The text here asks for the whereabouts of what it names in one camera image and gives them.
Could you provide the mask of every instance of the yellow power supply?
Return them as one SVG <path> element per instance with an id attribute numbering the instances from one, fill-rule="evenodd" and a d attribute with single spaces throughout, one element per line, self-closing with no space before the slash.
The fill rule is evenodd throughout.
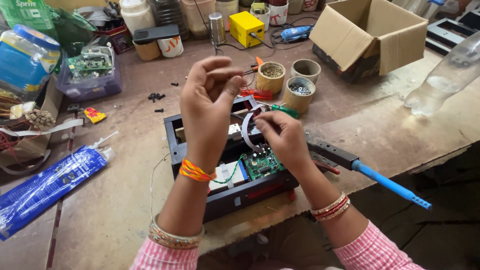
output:
<path id="1" fill-rule="evenodd" d="M 265 24 L 247 11 L 230 15 L 228 21 L 230 22 L 230 33 L 245 48 L 261 43 L 249 35 L 251 32 L 256 33 L 259 39 L 264 39 Z"/>

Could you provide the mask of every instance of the red pliers handle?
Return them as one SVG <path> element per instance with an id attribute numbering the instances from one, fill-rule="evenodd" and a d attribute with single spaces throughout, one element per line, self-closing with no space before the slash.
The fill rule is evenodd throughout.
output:
<path id="1" fill-rule="evenodd" d="M 322 163 L 322 162 L 316 161 L 316 160 L 312 160 L 312 161 L 321 172 L 331 172 L 331 173 L 337 174 L 337 175 L 340 174 L 339 170 L 335 169 L 334 167 L 332 167 L 328 164 L 325 164 L 325 163 Z"/>

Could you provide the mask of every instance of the pink shirt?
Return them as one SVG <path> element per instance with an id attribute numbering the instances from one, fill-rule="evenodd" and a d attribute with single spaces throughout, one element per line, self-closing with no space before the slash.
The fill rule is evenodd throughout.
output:
<path id="1" fill-rule="evenodd" d="M 371 222 L 359 238 L 334 252 L 346 269 L 423 269 Z M 197 259 L 198 249 L 171 249 L 147 238 L 130 270 L 195 270 Z"/>

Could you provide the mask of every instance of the blue soldering iron handle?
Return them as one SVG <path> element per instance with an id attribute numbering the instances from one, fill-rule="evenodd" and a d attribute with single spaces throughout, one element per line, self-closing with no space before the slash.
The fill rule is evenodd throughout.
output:
<path id="1" fill-rule="evenodd" d="M 393 182 L 392 180 L 386 178 L 385 176 L 379 174 L 377 171 L 373 170 L 372 168 L 368 167 L 367 165 L 363 164 L 360 160 L 356 160 L 352 164 L 352 169 L 356 172 L 360 172 L 361 174 L 367 176 L 368 178 L 380 183 L 384 187 L 390 189 L 391 191 L 397 193 L 398 195 L 402 196 L 403 198 L 412 201 L 421 207 L 430 210 L 432 205 L 423 199 L 417 197 L 413 192 L 409 191 L 408 189 L 400 186 L 399 184 Z"/>

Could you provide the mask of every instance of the orange thread bracelet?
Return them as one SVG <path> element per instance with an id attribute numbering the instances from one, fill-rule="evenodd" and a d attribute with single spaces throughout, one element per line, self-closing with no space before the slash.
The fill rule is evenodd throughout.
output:
<path id="1" fill-rule="evenodd" d="M 186 159 L 183 159 L 181 161 L 181 167 L 180 167 L 179 173 L 181 175 L 188 176 L 199 182 L 207 182 L 216 178 L 216 173 L 207 174 L 204 171 L 202 171 L 202 169 L 195 166 L 193 163 L 191 163 Z"/>

